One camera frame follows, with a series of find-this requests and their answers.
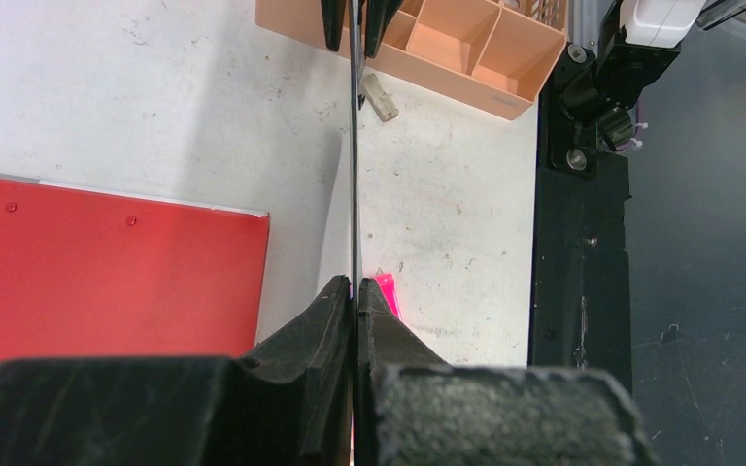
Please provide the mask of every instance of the scuffed white surface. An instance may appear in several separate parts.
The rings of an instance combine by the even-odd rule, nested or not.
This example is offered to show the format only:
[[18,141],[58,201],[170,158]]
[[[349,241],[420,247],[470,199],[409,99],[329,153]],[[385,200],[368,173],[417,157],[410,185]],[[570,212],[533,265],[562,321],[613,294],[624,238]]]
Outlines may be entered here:
[[[535,110],[380,79],[401,114],[361,113],[365,272],[451,362],[524,364]],[[0,1],[0,172],[269,212],[259,339],[318,285],[348,88],[252,1]]]

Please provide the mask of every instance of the bolt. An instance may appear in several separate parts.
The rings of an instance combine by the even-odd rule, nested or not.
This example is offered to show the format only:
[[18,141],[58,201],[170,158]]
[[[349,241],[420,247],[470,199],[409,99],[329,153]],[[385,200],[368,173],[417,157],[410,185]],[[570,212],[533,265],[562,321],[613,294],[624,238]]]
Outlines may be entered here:
[[572,168],[573,170],[576,170],[577,172],[581,172],[582,170],[585,170],[588,168],[588,158],[585,156],[585,153],[581,150],[574,149],[570,150],[567,153],[567,166]]
[[570,56],[570,59],[573,60],[574,63],[585,63],[588,59],[585,49],[582,49],[576,44],[567,46],[567,55]]

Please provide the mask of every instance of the small wood piece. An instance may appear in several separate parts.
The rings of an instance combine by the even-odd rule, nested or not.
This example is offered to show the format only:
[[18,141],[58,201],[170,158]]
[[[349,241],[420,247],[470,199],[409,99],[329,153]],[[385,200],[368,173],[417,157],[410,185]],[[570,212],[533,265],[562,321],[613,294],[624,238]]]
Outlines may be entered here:
[[379,83],[379,78],[369,74],[361,79],[361,93],[367,99],[367,103],[376,111],[376,115],[382,123],[398,117],[398,109],[393,104],[393,99],[385,92]]

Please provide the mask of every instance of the pink object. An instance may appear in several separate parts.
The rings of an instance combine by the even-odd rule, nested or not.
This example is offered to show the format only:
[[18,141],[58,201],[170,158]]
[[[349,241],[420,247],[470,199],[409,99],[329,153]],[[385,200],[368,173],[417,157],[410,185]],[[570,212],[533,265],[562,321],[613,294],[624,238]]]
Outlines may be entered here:
[[382,290],[382,294],[385,295],[385,299],[388,300],[390,311],[396,318],[401,320],[401,313],[398,309],[398,300],[396,300],[396,280],[393,278],[393,274],[382,274],[373,277],[373,280],[379,284],[379,288]]

